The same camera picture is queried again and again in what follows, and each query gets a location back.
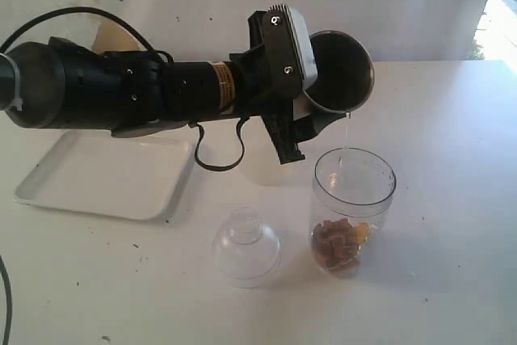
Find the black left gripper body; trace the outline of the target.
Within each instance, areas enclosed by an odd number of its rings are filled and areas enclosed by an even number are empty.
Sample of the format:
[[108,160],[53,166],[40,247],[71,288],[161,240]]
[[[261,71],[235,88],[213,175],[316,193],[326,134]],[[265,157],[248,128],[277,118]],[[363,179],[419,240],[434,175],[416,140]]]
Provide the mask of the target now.
[[242,73],[244,86],[237,93],[240,112],[260,116],[281,164],[299,162],[304,154],[295,144],[294,99],[283,99],[274,93],[263,44],[262,22],[266,11],[255,11],[248,18],[250,48],[233,53],[230,60]]

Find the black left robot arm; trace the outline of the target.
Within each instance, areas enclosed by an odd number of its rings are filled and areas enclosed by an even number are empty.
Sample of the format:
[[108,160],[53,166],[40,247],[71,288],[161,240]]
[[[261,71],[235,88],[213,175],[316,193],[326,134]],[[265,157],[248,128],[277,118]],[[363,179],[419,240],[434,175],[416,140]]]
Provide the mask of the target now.
[[66,7],[25,23],[1,46],[1,109],[22,128],[100,129],[138,137],[216,120],[237,128],[260,117],[281,163],[298,162],[298,145],[342,119],[309,97],[317,81],[311,36],[286,6],[255,11],[250,47],[227,61],[181,62],[143,41],[141,49],[83,48],[52,37],[19,43],[47,20],[71,14],[117,17],[94,7]]

